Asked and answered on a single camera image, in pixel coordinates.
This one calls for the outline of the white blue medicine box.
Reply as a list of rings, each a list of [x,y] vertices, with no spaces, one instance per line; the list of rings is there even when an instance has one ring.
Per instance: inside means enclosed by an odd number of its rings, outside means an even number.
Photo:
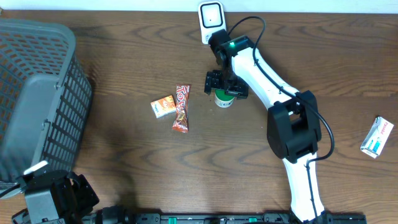
[[[393,127],[394,125],[383,117],[376,117],[360,150],[374,159],[380,156]]]

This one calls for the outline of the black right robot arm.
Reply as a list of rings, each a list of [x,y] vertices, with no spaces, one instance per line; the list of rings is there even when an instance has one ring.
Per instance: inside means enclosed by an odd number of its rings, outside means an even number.
[[[221,29],[210,35],[208,45],[221,70],[206,74],[205,93],[245,99],[252,90],[257,95],[267,110],[267,142],[285,165],[291,211],[301,223],[314,222],[325,210],[315,171],[322,138],[315,96],[283,81],[245,35],[232,39]]]

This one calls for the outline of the green lid white jar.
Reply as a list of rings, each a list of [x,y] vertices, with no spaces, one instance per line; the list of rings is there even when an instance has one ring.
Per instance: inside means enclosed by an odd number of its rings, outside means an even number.
[[[215,104],[220,108],[230,107],[234,100],[234,96],[226,95],[223,90],[215,90]]]

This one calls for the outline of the orange chocolate bar wrapper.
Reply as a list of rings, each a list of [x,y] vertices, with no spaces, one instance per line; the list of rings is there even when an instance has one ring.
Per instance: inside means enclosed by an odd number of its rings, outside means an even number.
[[[189,99],[191,85],[178,84],[176,87],[176,119],[173,123],[172,129],[181,133],[188,132],[188,115],[187,103]]]

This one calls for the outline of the small orange snack packet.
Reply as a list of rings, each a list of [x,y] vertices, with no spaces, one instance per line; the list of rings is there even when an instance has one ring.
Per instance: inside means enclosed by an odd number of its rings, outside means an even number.
[[[166,96],[150,103],[156,118],[176,112],[176,106],[172,95]]]

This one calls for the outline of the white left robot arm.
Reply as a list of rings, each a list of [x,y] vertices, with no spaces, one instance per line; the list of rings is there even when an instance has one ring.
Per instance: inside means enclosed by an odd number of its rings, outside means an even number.
[[[84,175],[66,170],[33,172],[17,179],[27,208],[13,215],[13,224],[82,223],[99,198]]]

